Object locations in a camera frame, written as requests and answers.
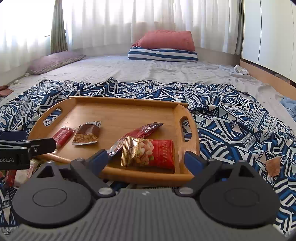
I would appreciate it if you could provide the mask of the red mixed nuts packet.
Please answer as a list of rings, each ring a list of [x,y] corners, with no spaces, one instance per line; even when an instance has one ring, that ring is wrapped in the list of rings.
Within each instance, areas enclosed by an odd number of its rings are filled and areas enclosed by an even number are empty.
[[[174,143],[172,140],[151,140],[127,136],[123,141],[121,166],[175,171]]]

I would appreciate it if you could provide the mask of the red silver snack bar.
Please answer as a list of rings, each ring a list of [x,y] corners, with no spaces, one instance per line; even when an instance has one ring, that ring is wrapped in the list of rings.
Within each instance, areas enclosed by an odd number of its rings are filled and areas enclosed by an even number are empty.
[[[151,135],[154,131],[156,131],[158,128],[160,128],[162,125],[163,125],[163,123],[153,122],[153,123],[149,123],[147,125],[141,126],[140,128],[137,128],[137,129],[127,133],[122,138],[117,140],[115,142],[115,144],[113,144],[111,146],[110,149],[107,150],[107,154],[110,157],[113,157],[120,150],[122,150],[125,137],[131,136],[133,138],[146,138],[149,135]]]

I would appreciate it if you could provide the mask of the blue white patterned blanket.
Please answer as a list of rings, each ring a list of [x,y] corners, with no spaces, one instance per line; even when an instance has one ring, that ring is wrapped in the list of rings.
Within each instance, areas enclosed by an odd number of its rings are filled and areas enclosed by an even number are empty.
[[[70,96],[186,103],[198,128],[201,156],[229,164],[248,161],[279,195],[275,227],[284,235],[295,230],[295,134],[250,94],[229,84],[44,79],[1,105],[1,130],[30,133],[45,111]]]

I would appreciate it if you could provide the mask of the red candy bar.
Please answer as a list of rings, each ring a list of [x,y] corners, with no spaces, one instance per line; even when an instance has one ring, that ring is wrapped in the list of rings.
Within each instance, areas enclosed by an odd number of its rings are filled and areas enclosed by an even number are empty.
[[[62,128],[55,133],[53,139],[56,142],[57,150],[61,149],[68,142],[68,140],[73,136],[75,130],[75,128],[62,126]]]

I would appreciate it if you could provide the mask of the purple cushion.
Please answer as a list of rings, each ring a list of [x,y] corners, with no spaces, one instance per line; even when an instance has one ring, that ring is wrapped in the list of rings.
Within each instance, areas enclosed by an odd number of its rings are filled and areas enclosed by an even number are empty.
[[[32,61],[27,68],[26,75],[41,75],[62,66],[80,61],[84,59],[84,57],[85,55],[73,51],[63,51],[47,55]]]

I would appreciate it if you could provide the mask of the green drape curtain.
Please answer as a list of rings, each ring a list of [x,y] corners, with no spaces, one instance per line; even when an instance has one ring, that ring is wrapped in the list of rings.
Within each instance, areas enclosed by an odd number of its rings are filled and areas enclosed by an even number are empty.
[[[64,28],[62,0],[55,0],[50,48],[52,54],[68,50]]]

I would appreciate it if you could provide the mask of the red pillow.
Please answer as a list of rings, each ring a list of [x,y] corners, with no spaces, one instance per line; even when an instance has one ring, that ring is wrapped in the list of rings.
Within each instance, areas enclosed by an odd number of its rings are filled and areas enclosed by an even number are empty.
[[[169,48],[191,52],[196,49],[190,31],[149,31],[141,39],[137,40],[133,46],[145,49]]]

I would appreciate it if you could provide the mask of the red Biscoff packet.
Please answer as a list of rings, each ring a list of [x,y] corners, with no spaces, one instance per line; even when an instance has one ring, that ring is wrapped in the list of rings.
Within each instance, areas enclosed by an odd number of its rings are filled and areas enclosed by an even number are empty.
[[[4,179],[4,182],[5,182],[4,186],[6,188],[11,188],[14,186],[16,172],[17,170],[8,170],[6,172],[5,179]]]

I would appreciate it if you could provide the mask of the brown almond snack packet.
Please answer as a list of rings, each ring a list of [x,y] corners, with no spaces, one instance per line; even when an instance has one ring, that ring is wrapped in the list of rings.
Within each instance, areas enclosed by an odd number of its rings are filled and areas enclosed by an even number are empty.
[[[82,146],[95,144],[98,142],[101,121],[89,121],[79,126],[72,145]]]

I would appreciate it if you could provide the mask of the white sheer curtain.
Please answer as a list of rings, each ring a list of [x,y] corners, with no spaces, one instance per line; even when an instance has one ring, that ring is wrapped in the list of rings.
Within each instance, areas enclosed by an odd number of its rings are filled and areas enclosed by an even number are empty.
[[[1,1],[1,72],[51,53],[55,1]],[[154,30],[190,31],[197,48],[239,55],[241,1],[62,1],[68,50],[136,42]]]

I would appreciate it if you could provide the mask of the brown cloth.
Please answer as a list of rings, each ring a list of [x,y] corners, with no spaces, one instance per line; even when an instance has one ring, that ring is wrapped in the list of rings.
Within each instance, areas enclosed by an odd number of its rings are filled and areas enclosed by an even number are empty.
[[[6,97],[10,95],[13,90],[10,89],[10,85],[0,86],[0,97]]]

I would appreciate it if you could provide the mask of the wooden serving tray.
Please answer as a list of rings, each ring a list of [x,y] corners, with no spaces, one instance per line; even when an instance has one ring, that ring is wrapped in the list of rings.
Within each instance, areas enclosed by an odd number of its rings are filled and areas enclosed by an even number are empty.
[[[120,165],[116,154],[100,173],[100,178],[127,183],[159,186],[181,186],[193,178],[184,165],[184,154],[199,154],[196,123],[186,103],[109,97],[70,97],[48,109],[35,123],[29,139],[50,138],[63,126],[77,128],[88,121],[100,121],[96,144],[74,147],[71,142],[56,154],[41,159],[69,163],[76,158],[87,159],[98,150],[108,150],[125,134],[153,122],[163,125],[150,135],[153,140],[172,140],[175,146],[175,172],[157,168]]]

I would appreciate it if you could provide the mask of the blue white striped pillow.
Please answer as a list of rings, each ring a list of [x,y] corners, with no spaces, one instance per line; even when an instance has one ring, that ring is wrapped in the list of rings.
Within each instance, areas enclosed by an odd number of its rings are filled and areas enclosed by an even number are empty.
[[[177,49],[145,49],[142,47],[131,47],[128,53],[130,60],[156,60],[169,62],[197,62],[198,54],[187,50]]]

